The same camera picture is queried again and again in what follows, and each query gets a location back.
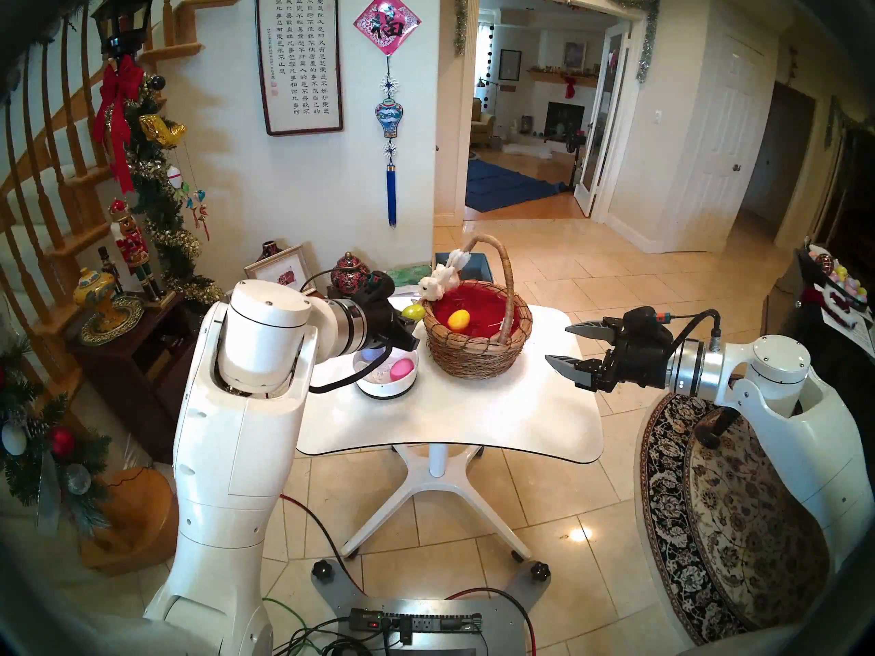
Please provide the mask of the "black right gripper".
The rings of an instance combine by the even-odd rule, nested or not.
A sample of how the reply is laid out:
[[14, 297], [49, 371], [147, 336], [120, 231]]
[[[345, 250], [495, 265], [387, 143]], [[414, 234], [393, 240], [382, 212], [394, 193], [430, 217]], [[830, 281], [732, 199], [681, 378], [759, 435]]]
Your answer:
[[669, 356], [665, 354], [673, 337], [650, 339], [636, 337], [616, 341], [619, 334], [617, 319], [590, 320], [565, 327], [578, 336], [581, 343], [594, 341], [605, 351], [603, 359], [595, 359], [597, 371], [591, 372], [584, 383], [583, 360], [566, 355], [545, 355], [547, 363], [575, 387], [590, 392], [612, 392], [619, 383], [633, 383], [639, 387], [667, 388], [666, 370]]

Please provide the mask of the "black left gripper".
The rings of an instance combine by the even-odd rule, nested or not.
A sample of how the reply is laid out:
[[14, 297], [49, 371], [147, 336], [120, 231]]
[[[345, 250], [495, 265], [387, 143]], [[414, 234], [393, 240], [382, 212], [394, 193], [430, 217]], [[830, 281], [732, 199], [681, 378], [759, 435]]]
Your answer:
[[362, 349], [386, 347], [416, 351], [419, 338], [414, 335], [417, 320], [405, 317], [397, 308], [414, 304], [413, 295], [393, 295], [389, 300], [378, 300], [362, 307], [367, 322], [367, 336]]

